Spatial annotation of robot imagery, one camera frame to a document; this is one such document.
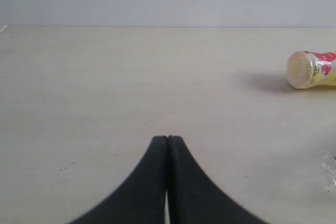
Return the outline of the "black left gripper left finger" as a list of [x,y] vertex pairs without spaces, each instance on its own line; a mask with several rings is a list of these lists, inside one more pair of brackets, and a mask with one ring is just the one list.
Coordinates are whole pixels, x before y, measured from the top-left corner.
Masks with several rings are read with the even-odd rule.
[[72,223],[165,223],[167,144],[166,136],[155,136],[125,181]]

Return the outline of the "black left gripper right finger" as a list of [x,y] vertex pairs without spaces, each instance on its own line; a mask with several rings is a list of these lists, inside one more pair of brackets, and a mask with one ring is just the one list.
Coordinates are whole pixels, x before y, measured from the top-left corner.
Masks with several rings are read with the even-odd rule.
[[169,136],[166,190],[170,223],[265,223],[218,188],[180,136]]

